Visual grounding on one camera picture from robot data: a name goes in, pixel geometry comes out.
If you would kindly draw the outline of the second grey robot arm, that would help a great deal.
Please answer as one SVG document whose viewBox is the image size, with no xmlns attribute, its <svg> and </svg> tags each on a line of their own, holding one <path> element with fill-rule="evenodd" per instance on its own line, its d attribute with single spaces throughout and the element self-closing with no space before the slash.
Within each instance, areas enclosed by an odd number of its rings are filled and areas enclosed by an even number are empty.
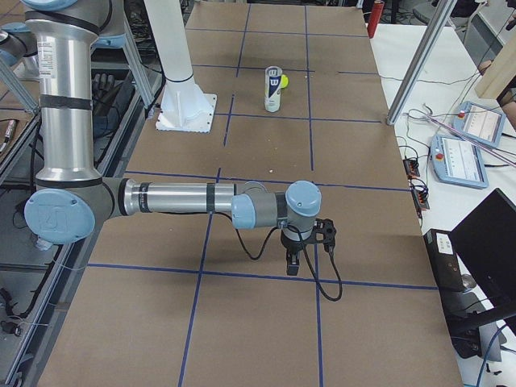
<svg viewBox="0 0 516 387">
<path fill-rule="evenodd" d="M 37 39 L 25 23 L 6 23 L 1 26 L 1 59 L 10 67 L 23 58 L 37 56 Z"/>
</svg>

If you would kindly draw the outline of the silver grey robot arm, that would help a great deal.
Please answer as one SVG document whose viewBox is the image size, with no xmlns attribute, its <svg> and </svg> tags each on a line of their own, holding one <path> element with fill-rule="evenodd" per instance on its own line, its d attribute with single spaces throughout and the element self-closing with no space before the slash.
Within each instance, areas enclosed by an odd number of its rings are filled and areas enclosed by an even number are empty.
<svg viewBox="0 0 516 387">
<path fill-rule="evenodd" d="M 106 220 L 136 213 L 222 214 L 236 230 L 281 231 L 286 272 L 294 276 L 310 244 L 320 243 L 322 195 L 309 181 L 273 193 L 261 184 L 136 182 L 104 177 L 94 167 L 91 49 L 126 38 L 120 1 L 27 1 L 37 40 L 44 166 L 24 207 L 29 228 L 54 244 L 89 236 Z"/>
</svg>

